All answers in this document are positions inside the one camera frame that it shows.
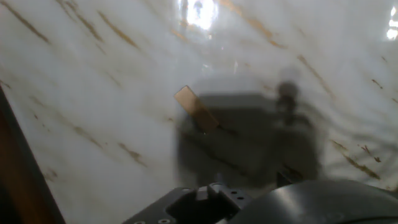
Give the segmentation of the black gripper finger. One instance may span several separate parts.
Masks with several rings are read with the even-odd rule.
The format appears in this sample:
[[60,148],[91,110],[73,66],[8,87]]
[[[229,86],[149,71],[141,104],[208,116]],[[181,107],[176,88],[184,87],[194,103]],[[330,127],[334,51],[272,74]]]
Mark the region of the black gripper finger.
[[123,224],[214,224],[233,218],[249,195],[219,182],[197,189],[178,187]]

